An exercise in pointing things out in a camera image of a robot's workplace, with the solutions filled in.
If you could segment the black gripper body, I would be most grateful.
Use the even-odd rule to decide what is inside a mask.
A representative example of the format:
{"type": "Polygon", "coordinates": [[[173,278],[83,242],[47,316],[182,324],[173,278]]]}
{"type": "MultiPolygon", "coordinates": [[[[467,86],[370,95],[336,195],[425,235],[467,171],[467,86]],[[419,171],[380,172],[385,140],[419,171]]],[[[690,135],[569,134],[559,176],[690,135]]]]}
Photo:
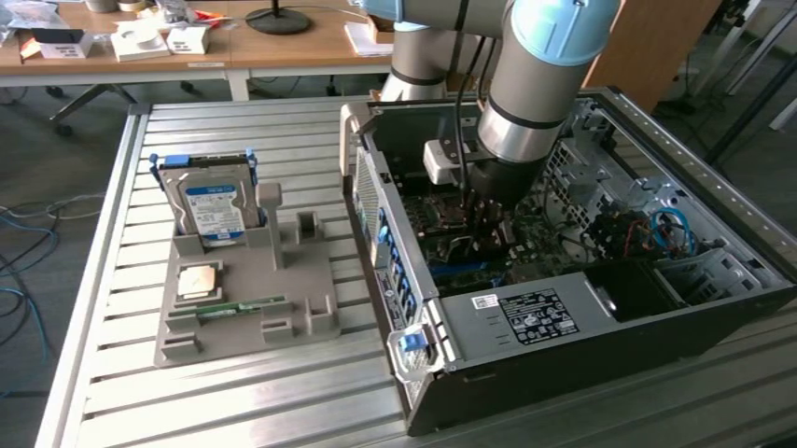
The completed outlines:
{"type": "Polygon", "coordinates": [[[527,198],[545,163],[547,159],[524,163],[479,161],[471,168],[467,204],[501,205],[504,210],[513,210],[527,198]]]}

